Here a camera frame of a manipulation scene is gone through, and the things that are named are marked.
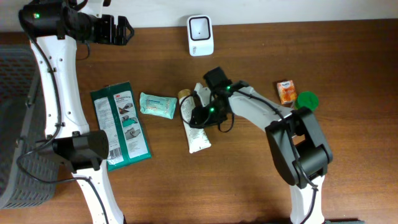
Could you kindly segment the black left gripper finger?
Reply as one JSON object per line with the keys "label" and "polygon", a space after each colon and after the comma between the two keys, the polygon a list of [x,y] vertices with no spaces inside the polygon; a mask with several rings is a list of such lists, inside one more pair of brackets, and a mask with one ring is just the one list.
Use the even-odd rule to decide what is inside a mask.
{"label": "black left gripper finger", "polygon": [[118,16],[118,30],[131,30],[132,27],[125,16]]}
{"label": "black left gripper finger", "polygon": [[118,29],[116,36],[117,45],[126,45],[130,39],[134,36],[134,29]]}

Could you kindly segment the white tube gold cap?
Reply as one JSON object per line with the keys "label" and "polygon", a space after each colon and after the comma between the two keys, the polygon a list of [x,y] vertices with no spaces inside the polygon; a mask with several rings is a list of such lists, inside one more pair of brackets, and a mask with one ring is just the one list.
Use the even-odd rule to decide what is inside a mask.
{"label": "white tube gold cap", "polygon": [[191,91],[189,89],[179,91],[178,101],[180,104],[180,114],[183,118],[183,125],[187,135],[189,153],[193,154],[211,147],[211,143],[204,129],[191,128],[188,124],[192,117],[192,111],[195,108],[195,102],[191,95]]}

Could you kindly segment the teal wet wipes pack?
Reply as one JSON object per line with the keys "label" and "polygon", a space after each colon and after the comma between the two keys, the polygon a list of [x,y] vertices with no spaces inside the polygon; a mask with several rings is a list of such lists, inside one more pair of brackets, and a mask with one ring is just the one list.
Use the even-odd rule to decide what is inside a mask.
{"label": "teal wet wipes pack", "polygon": [[173,119],[177,105],[177,99],[166,96],[148,95],[142,92],[139,99],[140,112],[153,116]]}

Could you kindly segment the orange small juice carton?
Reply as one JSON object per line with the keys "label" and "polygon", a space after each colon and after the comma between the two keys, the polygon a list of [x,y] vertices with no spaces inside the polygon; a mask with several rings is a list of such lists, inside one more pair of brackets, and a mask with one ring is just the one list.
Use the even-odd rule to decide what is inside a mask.
{"label": "orange small juice carton", "polygon": [[297,92],[292,80],[277,83],[280,102],[285,105],[297,99]]}

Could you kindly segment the green 3M cloth package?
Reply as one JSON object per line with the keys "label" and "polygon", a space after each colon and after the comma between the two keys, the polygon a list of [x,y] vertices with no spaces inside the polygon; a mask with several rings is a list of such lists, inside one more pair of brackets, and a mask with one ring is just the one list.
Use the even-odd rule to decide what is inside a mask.
{"label": "green 3M cloth package", "polygon": [[118,83],[92,91],[90,95],[98,126],[108,138],[108,171],[150,159],[152,154],[137,114],[131,84]]}

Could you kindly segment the green lid glass jar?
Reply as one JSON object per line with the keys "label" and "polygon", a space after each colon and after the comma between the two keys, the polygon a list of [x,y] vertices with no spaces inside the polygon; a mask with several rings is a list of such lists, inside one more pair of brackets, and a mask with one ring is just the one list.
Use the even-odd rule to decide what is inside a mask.
{"label": "green lid glass jar", "polygon": [[318,96],[311,91],[301,92],[295,101],[296,109],[306,107],[311,111],[315,111],[318,108],[318,105],[319,105]]}

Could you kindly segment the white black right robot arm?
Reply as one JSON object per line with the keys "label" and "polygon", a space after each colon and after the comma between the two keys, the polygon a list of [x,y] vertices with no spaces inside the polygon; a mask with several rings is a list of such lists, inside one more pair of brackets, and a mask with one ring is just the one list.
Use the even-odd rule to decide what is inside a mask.
{"label": "white black right robot arm", "polygon": [[261,96],[240,80],[232,82],[221,67],[204,75],[192,96],[200,104],[187,124],[203,129],[221,126],[227,116],[240,116],[265,132],[273,163],[290,187],[291,223],[325,223],[322,185],[333,154],[313,113],[307,107],[294,110]]}

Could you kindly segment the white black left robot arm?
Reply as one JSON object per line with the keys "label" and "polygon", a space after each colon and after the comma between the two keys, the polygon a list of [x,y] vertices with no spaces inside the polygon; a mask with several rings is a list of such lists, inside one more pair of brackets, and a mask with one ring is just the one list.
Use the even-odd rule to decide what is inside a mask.
{"label": "white black left robot arm", "polygon": [[76,50],[86,44],[126,45],[134,29],[103,13],[107,0],[32,1],[18,13],[39,66],[45,100],[45,137],[35,153],[65,166],[85,197],[94,223],[124,223],[108,178],[109,143],[91,131],[76,77]]}

